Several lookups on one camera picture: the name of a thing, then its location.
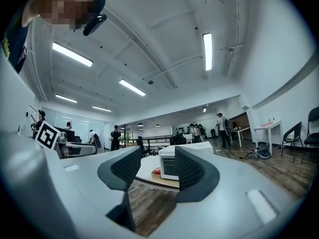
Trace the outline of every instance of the white microwave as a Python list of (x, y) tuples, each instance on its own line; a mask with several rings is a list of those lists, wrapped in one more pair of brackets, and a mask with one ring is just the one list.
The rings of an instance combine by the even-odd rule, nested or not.
[[(178, 180), (178, 174), (175, 169), (175, 146), (176, 145), (170, 145), (159, 151), (160, 176), (162, 179)], [(200, 149), (203, 151), (208, 151), (212, 154), (214, 153), (213, 147), (208, 141), (192, 144), (182, 144), (179, 146), (191, 149)]]

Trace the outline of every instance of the office room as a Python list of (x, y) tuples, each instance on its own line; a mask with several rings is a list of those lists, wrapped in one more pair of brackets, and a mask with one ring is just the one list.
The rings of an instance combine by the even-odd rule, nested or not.
[(319, 53), (299, 6), (17, 0), (1, 29), (0, 164), (21, 231), (300, 232), (318, 206)]

